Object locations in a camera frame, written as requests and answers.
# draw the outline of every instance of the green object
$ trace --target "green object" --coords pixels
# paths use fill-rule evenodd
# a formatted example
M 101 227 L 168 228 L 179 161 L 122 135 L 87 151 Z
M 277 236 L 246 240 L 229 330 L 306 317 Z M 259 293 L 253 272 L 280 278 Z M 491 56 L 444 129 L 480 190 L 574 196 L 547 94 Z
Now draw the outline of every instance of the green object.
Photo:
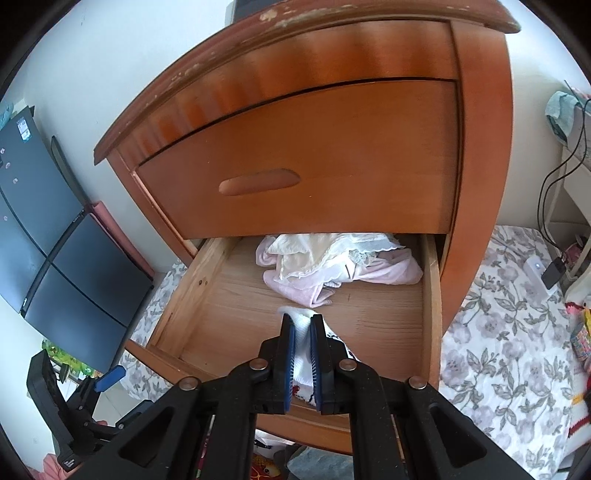
M 94 369 L 86 364 L 83 364 L 80 362 L 80 360 L 74 358 L 69 353 L 65 352 L 47 339 L 42 341 L 41 348 L 47 350 L 47 353 L 52 360 L 55 360 L 56 362 L 59 362 L 63 365 L 68 365 L 72 372 L 74 372 L 77 376 L 80 375 L 80 373 L 90 376 L 95 372 Z

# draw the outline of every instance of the dark blue refrigerator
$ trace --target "dark blue refrigerator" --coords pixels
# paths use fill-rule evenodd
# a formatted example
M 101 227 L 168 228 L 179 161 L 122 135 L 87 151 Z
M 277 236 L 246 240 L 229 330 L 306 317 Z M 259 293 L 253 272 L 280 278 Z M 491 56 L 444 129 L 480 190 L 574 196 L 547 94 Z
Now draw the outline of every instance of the dark blue refrigerator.
M 0 130 L 0 296 L 106 372 L 152 287 L 66 183 L 29 108 Z

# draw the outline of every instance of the white wall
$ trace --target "white wall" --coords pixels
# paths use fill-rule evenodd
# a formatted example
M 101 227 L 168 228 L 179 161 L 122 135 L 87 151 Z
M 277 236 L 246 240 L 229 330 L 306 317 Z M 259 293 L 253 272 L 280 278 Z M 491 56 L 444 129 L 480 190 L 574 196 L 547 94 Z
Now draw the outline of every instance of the white wall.
M 27 397 L 27 372 L 31 357 L 41 351 L 43 336 L 0 297 L 2 368 L 0 368 L 0 423 L 22 461 L 37 470 L 53 453 L 49 428 Z
M 102 200 L 157 271 L 175 256 L 93 149 L 117 116 L 168 65 L 225 23 L 230 0 L 82 0 L 37 44 L 4 101 L 35 105 L 91 200 Z
M 558 165 L 562 152 L 544 116 L 546 103 L 556 90 L 568 91 L 564 80 L 584 92 L 589 92 L 590 87 L 568 50 L 541 20 L 518 0 L 500 1 L 522 30 L 506 36 L 513 75 L 513 146 L 497 223 L 537 228 L 540 186 L 546 174 Z M 565 194 L 553 218 L 584 221 Z

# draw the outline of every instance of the sticker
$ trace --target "sticker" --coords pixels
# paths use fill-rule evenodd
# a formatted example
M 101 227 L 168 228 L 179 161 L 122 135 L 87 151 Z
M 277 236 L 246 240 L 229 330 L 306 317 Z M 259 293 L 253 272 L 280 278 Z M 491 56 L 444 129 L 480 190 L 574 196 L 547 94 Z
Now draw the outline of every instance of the sticker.
M 27 121 L 24 118 L 21 118 L 17 122 L 18 131 L 21 133 L 22 141 L 26 142 L 31 138 L 31 132 L 29 131 L 29 127 L 27 126 Z

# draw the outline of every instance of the floral bedsheet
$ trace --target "floral bedsheet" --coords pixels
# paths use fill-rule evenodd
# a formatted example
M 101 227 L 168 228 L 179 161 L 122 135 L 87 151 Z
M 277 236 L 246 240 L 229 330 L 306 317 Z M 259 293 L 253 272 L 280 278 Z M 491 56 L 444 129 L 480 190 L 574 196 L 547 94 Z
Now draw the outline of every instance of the floral bedsheet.
M 573 398 L 561 293 L 536 301 L 523 266 L 551 261 L 536 230 L 496 226 L 460 312 L 443 336 L 439 391 L 530 475 L 550 479 Z
M 158 320 L 170 300 L 170 296 L 186 271 L 187 267 L 180 260 L 174 263 L 154 292 L 154 296 L 148 303 L 144 314 L 131 335 L 133 341 L 141 346 L 148 344 L 148 340 L 156 328 Z M 125 377 L 121 379 L 121 385 L 132 398 L 156 401 L 172 387 L 164 378 L 150 370 L 128 351 L 123 352 L 119 364 L 123 365 L 126 370 Z

